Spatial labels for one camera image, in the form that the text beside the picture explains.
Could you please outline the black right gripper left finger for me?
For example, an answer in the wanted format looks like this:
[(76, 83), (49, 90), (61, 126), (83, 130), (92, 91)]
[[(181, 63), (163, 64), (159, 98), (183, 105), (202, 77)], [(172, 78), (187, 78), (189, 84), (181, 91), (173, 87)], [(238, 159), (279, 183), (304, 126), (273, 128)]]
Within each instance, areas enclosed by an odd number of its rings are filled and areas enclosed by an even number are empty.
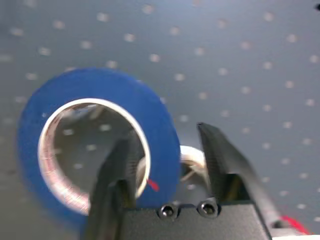
[(86, 240), (115, 240), (126, 208), (136, 204), (137, 166), (142, 158), (141, 142), (120, 139), (102, 164), (90, 197), (84, 226)]

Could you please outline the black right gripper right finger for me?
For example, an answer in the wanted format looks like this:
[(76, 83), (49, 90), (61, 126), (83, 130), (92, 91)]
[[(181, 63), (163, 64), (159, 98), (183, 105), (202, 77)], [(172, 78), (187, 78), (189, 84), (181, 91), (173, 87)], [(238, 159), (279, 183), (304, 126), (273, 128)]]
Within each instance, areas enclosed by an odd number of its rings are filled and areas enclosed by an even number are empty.
[(267, 227), (283, 227), (280, 212), (243, 154), (219, 128), (204, 122), (199, 122), (196, 126), (205, 156), (211, 192), (217, 202), (233, 201), (237, 179), (243, 185), (248, 199), (257, 206)]

